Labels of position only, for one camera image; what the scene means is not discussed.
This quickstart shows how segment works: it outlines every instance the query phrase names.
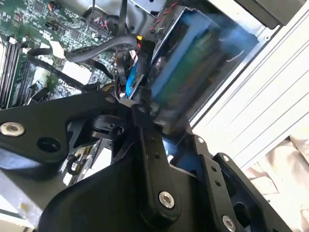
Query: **black plastic bracket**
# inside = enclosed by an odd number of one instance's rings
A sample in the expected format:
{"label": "black plastic bracket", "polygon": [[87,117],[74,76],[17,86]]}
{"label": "black plastic bracket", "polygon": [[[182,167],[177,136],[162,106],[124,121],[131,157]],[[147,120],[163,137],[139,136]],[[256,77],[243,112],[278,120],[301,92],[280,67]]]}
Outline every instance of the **black plastic bracket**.
{"label": "black plastic bracket", "polygon": [[18,137],[0,133],[0,168],[31,178],[56,174],[85,121],[112,114],[118,105],[106,92],[92,91],[0,111],[0,125],[16,122],[25,128]]}
{"label": "black plastic bracket", "polygon": [[[132,115],[141,214],[151,227],[164,228],[178,219],[181,207],[171,178],[162,137],[154,130],[148,109],[135,104],[132,106]],[[168,192],[172,196],[172,208],[161,203],[161,192]]]}
{"label": "black plastic bracket", "polygon": [[[197,172],[197,178],[202,183],[199,193],[202,202],[203,216],[210,217],[205,227],[208,231],[234,231],[239,232],[240,227],[234,213],[231,200],[225,185],[225,181],[217,162],[210,158],[205,141],[197,135],[195,138],[196,152],[202,165],[201,172]],[[230,229],[224,221],[229,218]]]}
{"label": "black plastic bracket", "polygon": [[[292,232],[228,155],[218,153],[214,160],[225,173],[230,188],[235,190],[231,194],[234,205],[241,202],[251,215],[248,225],[251,225],[252,232]],[[243,214],[239,212],[239,218],[241,217],[243,218]]]}

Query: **black cable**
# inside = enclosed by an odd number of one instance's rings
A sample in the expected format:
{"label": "black cable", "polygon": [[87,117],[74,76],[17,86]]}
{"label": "black cable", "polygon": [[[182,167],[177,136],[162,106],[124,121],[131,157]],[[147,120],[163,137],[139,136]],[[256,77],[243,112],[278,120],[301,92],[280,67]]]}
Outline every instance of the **black cable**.
{"label": "black cable", "polygon": [[[122,0],[120,13],[119,13],[119,25],[117,36],[122,36],[126,32],[126,10],[127,10],[127,0]],[[117,61],[117,71],[122,85],[126,84],[126,70],[123,52],[118,52],[116,55]]]}
{"label": "black cable", "polygon": [[[118,15],[109,15],[105,18],[107,25],[119,25],[119,16]],[[129,28],[127,24],[125,25],[126,33],[129,34]]]}
{"label": "black cable", "polygon": [[97,62],[93,59],[88,59],[83,61],[82,63],[87,64],[89,66],[93,66],[96,69],[101,70],[108,78],[110,78],[111,80],[114,79],[113,75],[108,71],[108,69],[105,67],[104,64],[101,64],[100,62]]}
{"label": "black cable", "polygon": [[58,24],[60,24],[60,26],[63,27],[64,29],[66,29],[66,30],[80,30],[80,29],[85,28],[90,23],[90,21],[93,17],[93,14],[95,12],[95,7],[96,7],[96,0],[92,0],[91,14],[90,14],[90,16],[87,17],[86,22],[84,22],[84,24],[82,24],[79,28],[72,28],[72,27],[66,26],[63,22],[60,21],[60,19],[57,17],[57,15],[55,14],[53,9],[50,12],[54,16],[56,22]]}
{"label": "black cable", "polygon": [[114,82],[114,94],[115,94],[115,98],[120,101],[120,96],[118,93],[118,80],[119,80],[119,75],[117,75],[115,77],[115,82]]}
{"label": "black cable", "polygon": [[136,34],[122,35],[119,37],[112,38],[101,45],[87,49],[83,52],[79,52],[79,53],[68,52],[66,54],[66,59],[73,63],[82,62],[87,59],[91,59],[99,55],[102,52],[108,51],[111,48],[115,48],[118,45],[124,45],[124,44],[128,45],[128,47],[125,47],[125,50],[137,49]]}
{"label": "black cable", "polygon": [[50,73],[54,74],[56,77],[64,81],[69,86],[72,86],[73,88],[76,88],[80,90],[81,92],[86,92],[85,85],[78,82],[77,80],[74,80],[73,78],[69,77],[63,72],[55,69],[52,65],[46,63],[45,61],[35,58],[36,56],[39,56],[39,55],[52,55],[52,54],[53,54],[53,50],[50,48],[36,48],[36,49],[31,49],[30,51],[28,51],[27,58],[30,63],[38,67],[41,67],[43,69],[46,69],[47,71],[49,71]]}

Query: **capacitor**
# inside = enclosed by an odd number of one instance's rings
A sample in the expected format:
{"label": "capacitor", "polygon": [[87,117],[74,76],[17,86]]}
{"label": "capacitor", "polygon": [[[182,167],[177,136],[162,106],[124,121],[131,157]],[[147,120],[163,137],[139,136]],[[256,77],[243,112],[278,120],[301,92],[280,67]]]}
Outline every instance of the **capacitor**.
{"label": "capacitor", "polygon": [[21,39],[21,42],[25,44],[25,43],[28,43],[29,40],[30,40],[30,39],[29,39],[28,36],[24,36],[24,37]]}
{"label": "capacitor", "polygon": [[101,37],[100,37],[100,36],[97,36],[96,33],[92,33],[92,34],[91,34],[91,37],[94,39],[95,42],[98,42],[98,41],[101,39]]}

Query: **chip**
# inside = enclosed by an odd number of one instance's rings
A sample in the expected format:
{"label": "chip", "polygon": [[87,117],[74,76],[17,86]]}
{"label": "chip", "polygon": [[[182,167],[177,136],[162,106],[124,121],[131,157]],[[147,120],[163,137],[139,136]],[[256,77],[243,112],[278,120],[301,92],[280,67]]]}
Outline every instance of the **chip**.
{"label": "chip", "polygon": [[43,9],[44,9],[44,6],[43,6],[42,3],[38,2],[38,1],[35,1],[35,3],[34,3],[34,9],[35,9],[37,12],[42,13],[42,12],[43,12]]}
{"label": "chip", "polygon": [[20,21],[20,16],[19,14],[14,15],[14,20],[19,22]]}
{"label": "chip", "polygon": [[71,33],[71,37],[73,37],[74,39],[78,40],[79,36],[81,35],[81,33],[79,31],[72,31]]}

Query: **wire bundle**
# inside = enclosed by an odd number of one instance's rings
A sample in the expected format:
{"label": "wire bundle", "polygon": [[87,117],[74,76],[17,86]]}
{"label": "wire bundle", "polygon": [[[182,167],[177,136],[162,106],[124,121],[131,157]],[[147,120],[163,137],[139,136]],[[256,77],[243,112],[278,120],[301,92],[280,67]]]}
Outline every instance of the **wire bundle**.
{"label": "wire bundle", "polygon": [[154,30],[155,27],[159,24],[159,22],[162,21],[163,17],[164,17],[165,15],[167,15],[167,14],[172,10],[172,8],[173,8],[174,6],[176,6],[177,4],[178,4],[178,0],[175,1],[172,5],[170,5],[170,6],[168,7],[168,9],[167,9],[166,11],[163,12],[162,16],[161,16],[159,19],[157,19],[157,20],[155,21],[154,25],[149,29],[149,31]]}

